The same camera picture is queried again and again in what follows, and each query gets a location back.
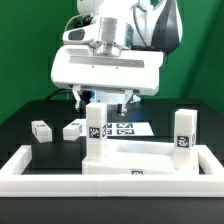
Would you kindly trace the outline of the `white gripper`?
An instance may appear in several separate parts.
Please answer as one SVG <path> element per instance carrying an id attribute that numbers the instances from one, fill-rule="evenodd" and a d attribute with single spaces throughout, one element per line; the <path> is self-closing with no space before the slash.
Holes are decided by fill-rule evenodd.
<path id="1" fill-rule="evenodd" d="M 75 109 L 81 109 L 82 89 L 124 91 L 117 114 L 124 116 L 134 93 L 155 95 L 163 53 L 123 50 L 120 57 L 94 56 L 86 45 L 65 45 L 54 59 L 51 79 L 59 88 L 72 88 Z"/>

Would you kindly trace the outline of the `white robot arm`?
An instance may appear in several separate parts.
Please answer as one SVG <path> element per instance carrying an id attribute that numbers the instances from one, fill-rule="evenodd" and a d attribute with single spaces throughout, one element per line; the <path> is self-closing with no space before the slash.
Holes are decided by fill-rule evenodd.
<path id="1" fill-rule="evenodd" d="M 51 79 L 80 95 L 93 91 L 95 102 L 115 104 L 117 112 L 135 95 L 159 91 L 159 69 L 181 43 L 177 0 L 77 0 L 80 24 L 66 27 Z"/>

